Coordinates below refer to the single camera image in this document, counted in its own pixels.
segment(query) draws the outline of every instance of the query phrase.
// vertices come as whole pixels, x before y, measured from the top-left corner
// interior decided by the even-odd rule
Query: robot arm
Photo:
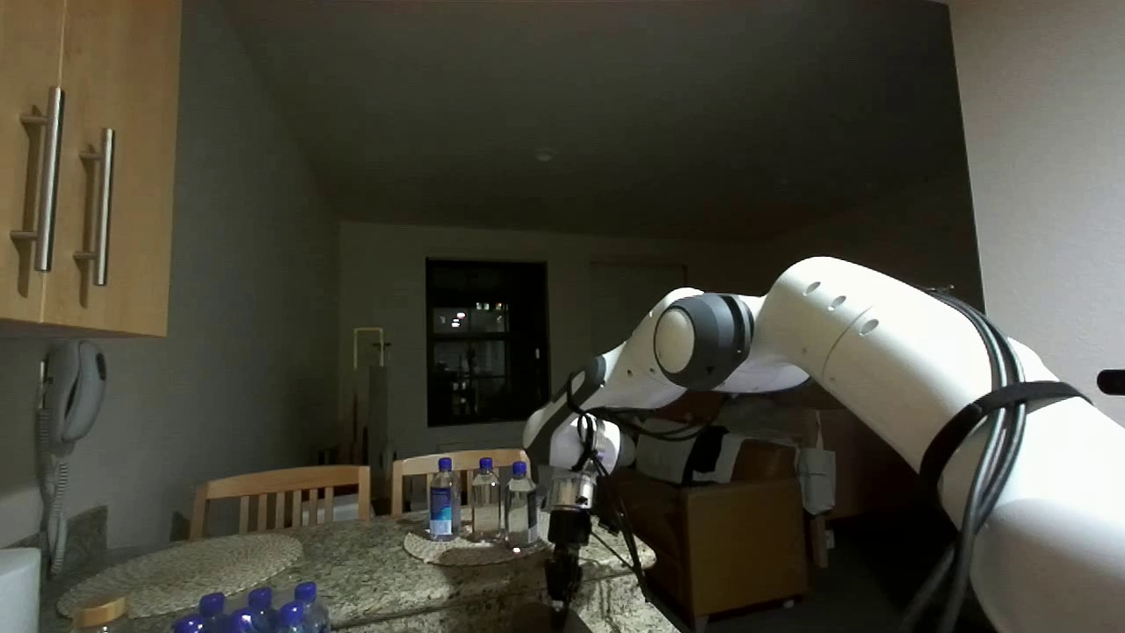
[[[662,406],[683,391],[784,391],[805,376],[937,479],[944,508],[963,526],[952,587],[969,576],[999,628],[1122,623],[1125,430],[978,314],[869,268],[811,255],[765,300],[663,294],[626,343],[531,414],[523,446],[538,465],[594,481],[629,459],[601,410]],[[584,498],[558,505],[580,516]],[[577,547],[580,529],[553,540]]]

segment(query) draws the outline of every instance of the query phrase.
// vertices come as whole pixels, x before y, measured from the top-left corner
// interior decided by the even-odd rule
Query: cabinet handle
[[[66,90],[48,87],[45,112],[32,110],[26,127],[40,127],[40,165],[35,165],[35,229],[12,232],[18,247],[35,242],[35,271],[54,268],[55,248],[55,206],[59,206],[59,155],[62,155]]]
[[[95,253],[80,248],[75,261],[80,268],[95,263],[95,286],[110,286],[110,223],[114,223],[114,173],[117,173],[117,128],[101,128],[101,146],[87,146],[85,162],[95,165],[95,196],[90,196],[90,219],[95,219]]]

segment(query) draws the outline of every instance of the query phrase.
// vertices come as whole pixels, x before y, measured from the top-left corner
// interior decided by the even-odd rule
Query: dark window
[[[526,420],[547,399],[544,263],[424,261],[428,426]]]

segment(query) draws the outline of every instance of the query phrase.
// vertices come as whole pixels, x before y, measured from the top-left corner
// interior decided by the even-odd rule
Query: chair back
[[[428,479],[436,471],[438,457],[453,457],[453,471],[462,481],[462,497],[468,491],[468,479],[474,475],[483,457],[491,457],[491,467],[513,467],[517,459],[526,459],[523,448],[445,448],[445,452],[415,452],[389,465],[389,516],[403,513],[403,481],[408,479]]]
[[[240,505],[240,533],[332,525],[344,505],[347,513],[355,505],[355,519],[368,525],[373,471],[368,465],[311,465],[210,479],[195,497],[191,538],[205,538],[210,505],[230,498]]]

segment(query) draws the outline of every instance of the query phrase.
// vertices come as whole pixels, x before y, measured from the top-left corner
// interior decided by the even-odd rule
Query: table
[[[408,526],[376,516],[373,525],[325,525],[293,529],[303,556],[270,580],[284,600],[300,580],[317,580],[333,628],[403,633],[403,628],[547,628],[540,553],[483,565],[433,565],[403,547]],[[169,633],[164,617],[126,617],[126,633]],[[570,628],[675,633],[653,609],[618,533],[594,526],[584,547],[584,587],[573,600]]]

